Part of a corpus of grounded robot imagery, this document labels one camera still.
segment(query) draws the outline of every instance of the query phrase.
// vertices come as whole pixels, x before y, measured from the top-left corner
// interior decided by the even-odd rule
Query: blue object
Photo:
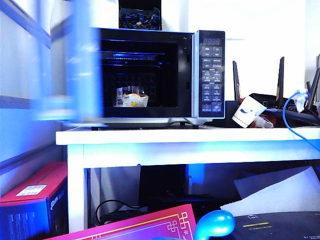
[[[224,237],[235,229],[234,216],[225,210],[215,210],[204,215],[195,227],[193,240],[208,240],[210,237]],[[152,240],[179,240],[174,237],[155,237]]]

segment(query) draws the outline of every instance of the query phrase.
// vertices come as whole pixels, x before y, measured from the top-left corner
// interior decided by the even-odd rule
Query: white table
[[[294,130],[320,146],[320,128]],[[69,231],[88,226],[85,169],[137,165],[265,162],[320,159],[320,152],[286,128],[98,130],[56,132],[67,145]]]

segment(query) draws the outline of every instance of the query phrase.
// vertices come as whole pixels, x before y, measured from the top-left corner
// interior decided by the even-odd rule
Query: sticker label
[[[29,195],[38,195],[47,185],[33,185],[27,186],[21,192],[19,192],[16,196],[29,196]]]

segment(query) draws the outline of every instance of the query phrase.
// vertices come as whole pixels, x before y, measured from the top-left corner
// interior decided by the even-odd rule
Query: red box
[[[68,233],[67,163],[51,162],[0,198],[0,240]]]
[[[159,237],[192,240],[195,228],[196,221],[191,204],[186,204],[53,237],[50,240],[151,240]]]

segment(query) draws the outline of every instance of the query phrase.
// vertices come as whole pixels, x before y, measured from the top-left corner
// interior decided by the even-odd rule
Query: microwave control panel
[[[200,118],[225,117],[225,32],[198,31]]]

